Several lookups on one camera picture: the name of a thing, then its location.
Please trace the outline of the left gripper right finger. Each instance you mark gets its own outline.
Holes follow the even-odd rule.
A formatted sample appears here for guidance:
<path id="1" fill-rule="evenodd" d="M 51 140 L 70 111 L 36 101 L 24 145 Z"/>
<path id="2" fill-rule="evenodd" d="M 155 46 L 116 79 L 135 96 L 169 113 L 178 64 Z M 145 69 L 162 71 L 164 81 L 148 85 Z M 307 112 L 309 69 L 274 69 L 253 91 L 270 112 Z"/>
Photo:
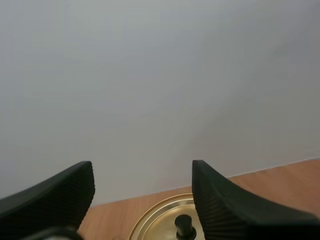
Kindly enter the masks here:
<path id="1" fill-rule="evenodd" d="M 207 240 L 318 240 L 320 220 L 249 192 L 203 160 L 192 162 L 192 194 Z"/>

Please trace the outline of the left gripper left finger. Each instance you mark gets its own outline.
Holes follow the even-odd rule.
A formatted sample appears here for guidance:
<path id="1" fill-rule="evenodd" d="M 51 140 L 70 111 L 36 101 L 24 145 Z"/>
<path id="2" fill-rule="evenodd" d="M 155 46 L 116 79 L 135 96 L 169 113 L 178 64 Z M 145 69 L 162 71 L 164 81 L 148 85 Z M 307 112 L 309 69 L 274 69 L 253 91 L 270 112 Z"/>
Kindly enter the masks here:
<path id="1" fill-rule="evenodd" d="M 81 161 L 0 200 L 0 238 L 20 240 L 52 227 L 77 231 L 95 195 L 93 166 Z"/>

